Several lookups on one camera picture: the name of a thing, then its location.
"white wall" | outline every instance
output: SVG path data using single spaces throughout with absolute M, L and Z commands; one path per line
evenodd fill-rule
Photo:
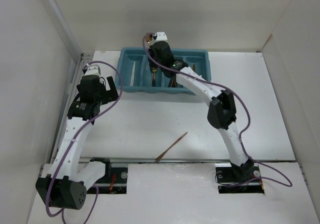
M 291 0 L 262 53 L 320 217 L 319 27 L 319 0 Z
M 56 0 L 81 49 L 140 47 L 165 31 L 176 48 L 259 51 L 290 0 Z
M 27 222 L 71 56 L 40 0 L 0 0 L 0 222 Z

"blue plastic bin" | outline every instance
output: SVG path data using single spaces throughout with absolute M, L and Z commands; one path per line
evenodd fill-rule
M 190 67 L 195 65 L 195 72 L 205 80 L 211 81 L 210 61 L 206 50 L 171 49 L 171 51 L 175 59 L 185 61 Z M 117 69 L 123 78 L 123 90 L 128 93 L 165 92 L 169 94 L 193 94 L 182 85 L 168 87 L 170 79 L 165 77 L 160 69 L 155 73 L 155 86 L 151 86 L 152 72 L 150 71 L 148 57 L 143 48 L 123 48 L 118 60 Z M 120 79 L 117 75 L 115 76 L 115 86 L 117 89 L 121 87 Z

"purple cable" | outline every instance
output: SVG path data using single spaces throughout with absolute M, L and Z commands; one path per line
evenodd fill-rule
M 198 79 L 198 78 L 195 78 L 194 76 L 190 75 L 190 74 L 187 74 L 187 73 L 184 73 L 184 72 L 181 72 L 179 70 L 174 70 L 174 69 L 171 69 L 171 68 L 168 68 L 164 65 L 161 65 L 160 63 L 158 63 L 157 61 L 155 61 L 151 55 L 149 54 L 149 50 L 146 48 L 146 39 L 147 37 L 149 37 L 150 35 L 153 35 L 154 33 L 152 32 L 148 32 L 147 34 L 144 35 L 143 39 L 142 39 L 142 46 L 143 46 L 143 49 L 147 55 L 147 57 L 154 63 L 156 64 L 158 67 L 162 68 L 162 69 L 165 69 L 167 71 L 171 71 L 171 72 L 174 72 L 174 73 L 177 73 L 177 74 L 181 74 L 181 75 L 184 75 L 184 76 L 187 76 L 189 78 L 192 78 L 192 79 L 195 79 L 197 80 L 198 82 L 201 82 L 201 83 L 205 83 L 205 84 L 209 84 L 209 85 L 214 85 L 214 86 L 217 86 L 217 87 L 220 87 L 220 88 L 223 88 L 223 89 L 226 89 L 226 90 L 229 90 L 238 100 L 239 102 L 241 103 L 241 105 L 243 106 L 244 110 L 245 110 L 245 113 L 248 117 L 248 123 L 247 125 L 245 126 L 245 128 L 243 130 L 241 130 L 239 132 L 239 141 L 240 141 L 240 144 L 241 144 L 241 147 L 242 147 L 242 150 L 244 152 L 244 154 L 251 160 L 253 161 L 254 163 L 258 163 L 262 166 L 265 166 L 267 168 L 270 168 L 274 171 L 276 171 L 277 173 L 279 173 L 280 175 L 282 175 L 288 182 L 289 184 L 286 184 L 286 183 L 283 183 L 283 182 L 280 182 L 278 180 L 275 180 L 275 179 L 272 179 L 272 178 L 269 178 L 269 177 L 263 177 L 263 176 L 260 176 L 260 177 L 255 177 L 255 178 L 252 178 L 250 180 L 247 180 L 243 183 L 237 183 L 237 184 L 231 184 L 231 185 L 228 185 L 228 187 L 238 187 L 238 186 L 242 186 L 244 184 L 247 184 L 249 182 L 252 182 L 252 181 L 255 181 L 255 180 L 261 180 L 261 179 L 266 179 L 266 180 L 270 180 L 270 181 L 273 181 L 275 183 L 278 183 L 278 184 L 281 184 L 281 185 L 284 185 L 286 187 L 292 187 L 293 184 L 292 182 L 290 181 L 290 179 L 285 175 L 283 174 L 281 171 L 279 171 L 278 169 L 270 166 L 270 165 L 267 165 L 267 164 L 264 164 L 262 163 L 261 161 L 257 161 L 257 160 L 254 160 L 246 151 L 246 148 L 245 148 L 245 145 L 242 141 L 242 134 L 249 128 L 250 124 L 251 124 L 251 116 L 250 116 L 250 113 L 249 113 L 249 110 L 246 106 L 246 104 L 244 103 L 244 101 L 240 98 L 240 96 L 235 93 L 233 90 L 231 90 L 229 87 L 225 86 L 225 85 L 222 85 L 222 84 L 219 84 L 219 83 L 214 83 L 214 82 L 210 82 L 210 81 L 207 81 L 207 80 L 201 80 L 201 79 Z
M 122 92 L 123 92 L 123 90 L 124 90 L 124 82 L 123 82 L 123 79 L 122 79 L 122 77 L 121 77 L 120 72 L 119 72 L 115 67 L 113 67 L 113 66 L 110 65 L 109 63 L 106 63 L 106 62 L 100 61 L 100 60 L 91 61 L 91 62 L 89 62 L 87 65 L 89 66 L 89 65 L 92 65 L 92 64 L 94 64 L 94 63 L 105 64 L 105 65 L 107 65 L 108 67 L 112 68 L 112 69 L 116 72 L 116 74 L 119 76 L 119 79 L 120 79 L 120 82 L 121 82 L 120 93 L 119 93 L 118 98 L 115 100 L 114 103 L 112 103 L 111 106 L 109 106 L 106 110 L 104 110 L 103 112 L 99 113 L 98 115 L 96 115 L 96 116 L 93 117 L 92 119 L 88 120 L 85 124 L 83 124 L 83 126 L 81 126 L 81 127 L 79 128 L 79 130 L 75 133 L 74 137 L 72 138 L 72 141 L 70 142 L 70 144 L 69 144 L 68 148 L 66 149 L 65 153 L 63 154 L 62 159 L 61 159 L 61 161 L 59 162 L 59 164 L 58 164 L 58 166 L 57 166 L 57 168 L 56 168 L 56 170 L 55 170 L 55 172 L 54 172 L 54 174 L 53 174 L 53 176 L 52 176 L 52 179 L 51 179 L 51 182 L 50 182 L 50 184 L 49 184 L 49 188 L 48 188 L 48 191 L 47 191 L 46 197 L 45 197 L 45 210 L 46 210 L 47 215 L 48 215 L 49 217 L 51 217 L 51 218 L 56 217 L 56 216 L 59 215 L 61 212 L 62 212 L 62 214 L 63 214 L 63 211 L 64 211 L 64 209 L 62 208 L 62 209 L 59 210 L 57 213 L 52 214 L 52 213 L 50 212 L 50 209 L 49 209 L 49 201 L 50 201 L 50 194 L 51 194 L 51 191 L 52 191 L 52 187 L 53 187 L 53 185 L 54 185 L 54 182 L 55 182 L 55 180 L 56 180 L 56 177 L 57 177 L 57 175 L 58 175 L 58 172 L 59 172 L 62 164 L 64 163 L 64 160 L 66 159 L 66 157 L 67 157 L 67 155 L 68 155 L 68 152 L 70 151 L 71 147 L 72 147 L 73 144 L 74 144 L 74 141 L 73 141 L 73 140 L 75 140 L 75 139 L 77 138 L 77 136 L 80 134 L 80 132 L 81 132 L 87 125 L 89 125 L 89 124 L 92 123 L 94 120 L 96 120 L 97 118 L 101 117 L 103 114 L 105 114 L 106 112 L 108 112 L 111 108 L 113 108 L 113 107 L 118 103 L 118 101 L 120 100 L 121 95 L 122 95 Z M 97 188 L 96 198 L 95 198 L 95 201 L 94 201 L 94 203 L 93 203 L 93 205 L 92 205 L 92 208 L 91 208 L 91 211 L 90 211 L 90 213 L 89 213 L 89 216 L 91 215 L 91 213 L 92 213 L 92 211 L 93 211 L 93 209 L 94 209 L 94 207 L 95 207 L 95 204 L 96 204 L 96 201 L 97 201 L 97 198 L 98 198 L 98 194 L 99 194 L 99 189 Z
M 86 219 L 85 219 L 85 221 L 84 221 L 83 224 L 86 224 L 87 221 L 89 220 L 89 218 L 90 218 L 90 216 L 91 216 L 91 213 L 92 213 L 92 211 L 94 210 L 94 207 L 95 207 L 96 202 L 97 202 L 97 199 L 98 199 L 99 187 L 98 187 L 97 185 L 94 185 L 94 184 L 92 185 L 92 187 L 96 189 L 96 195 L 95 195 L 95 199 L 94 199 L 94 202 L 93 202 L 93 204 L 92 204 L 91 210 L 90 210 L 90 212 L 89 212 L 88 216 L 86 217 Z M 64 210 L 64 209 L 62 210 L 61 216 L 62 216 L 62 222 L 63 222 L 63 224 L 67 224 L 66 219 L 65 219 L 65 210 Z

